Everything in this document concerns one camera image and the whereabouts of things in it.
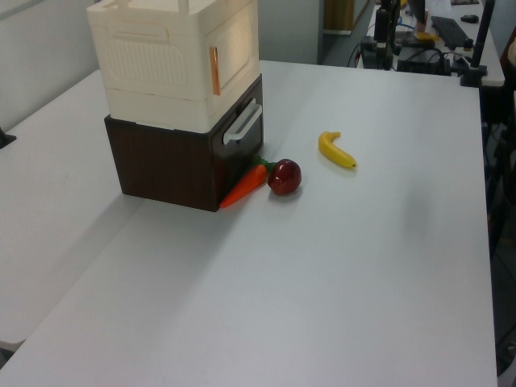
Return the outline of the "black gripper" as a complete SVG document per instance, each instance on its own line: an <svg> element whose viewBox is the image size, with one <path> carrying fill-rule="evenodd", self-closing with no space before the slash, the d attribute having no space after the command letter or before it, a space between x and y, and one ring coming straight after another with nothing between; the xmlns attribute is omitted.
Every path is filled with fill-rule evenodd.
<svg viewBox="0 0 516 387"><path fill-rule="evenodd" d="M387 40L390 25L391 2L381 2L380 7L376 11L374 40ZM376 42L376 50L381 49L387 51L389 42Z"/></svg>

